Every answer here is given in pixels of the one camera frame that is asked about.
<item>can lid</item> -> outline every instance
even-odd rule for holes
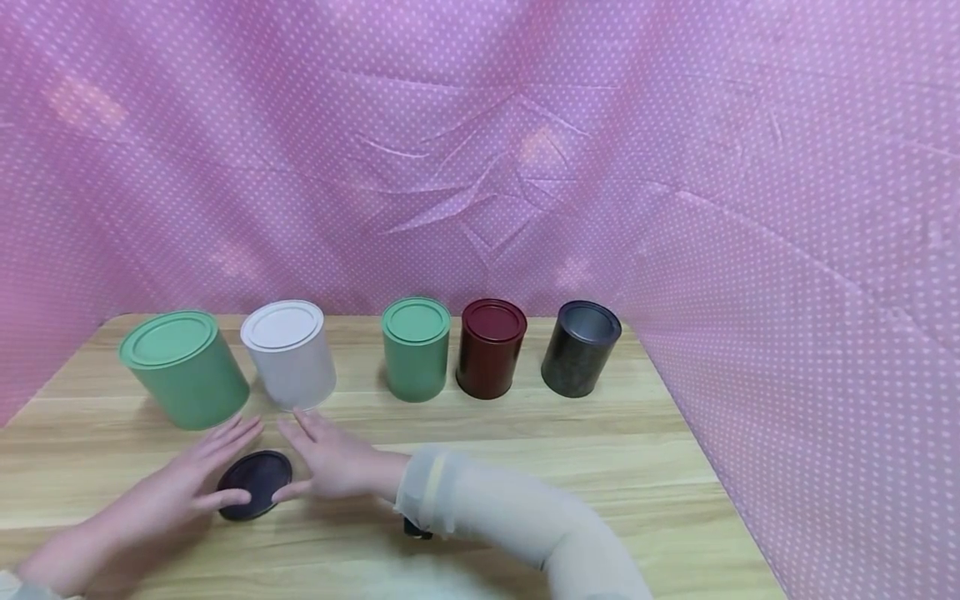
[[[217,490],[246,490],[248,504],[226,506],[220,516],[231,521],[249,521],[264,516],[274,506],[274,492],[293,480],[290,459],[275,450],[260,450],[234,463],[217,484]]]
[[[118,353],[128,367],[172,367],[212,344],[218,330],[213,315],[199,310],[179,310],[139,324],[120,343]]]
[[[484,298],[464,309],[464,327],[488,342],[510,342],[526,333],[527,318],[506,300]]]
[[[431,298],[397,300],[383,311],[383,331],[401,344],[425,346],[450,330],[450,311]]]
[[[253,311],[240,326],[244,346],[279,352],[308,342],[324,326],[324,313],[306,300],[281,300]]]

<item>black round lid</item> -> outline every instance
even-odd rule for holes
[[[274,508],[274,492],[293,481],[290,460],[273,450],[260,450],[241,458],[227,469],[217,490],[239,488],[250,492],[250,504],[227,506],[220,516],[230,521],[249,521]]]

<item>pink polka dot fabric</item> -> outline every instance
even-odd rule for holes
[[[960,597],[960,4],[0,8],[0,422],[103,321],[610,306],[787,594]]]

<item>large green tin can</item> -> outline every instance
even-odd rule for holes
[[[250,384],[212,315],[181,310],[153,317],[120,344],[120,360],[170,421],[206,429],[235,415]]]

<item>metal container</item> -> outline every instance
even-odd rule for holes
[[[383,312],[387,385],[406,402],[425,402],[446,384],[450,312],[430,298],[397,300]]]
[[[262,306],[243,322],[240,339],[280,410],[314,408],[337,386],[324,312],[316,304],[283,300]]]
[[[514,383],[527,318],[506,300],[482,299],[463,313],[457,383],[475,398],[501,397]]]
[[[587,300],[561,306],[540,366],[547,387],[561,396],[593,391],[623,328],[610,309]]]
[[[181,310],[133,329],[118,350],[121,362],[181,429],[206,429],[235,415],[250,385],[212,315]]]

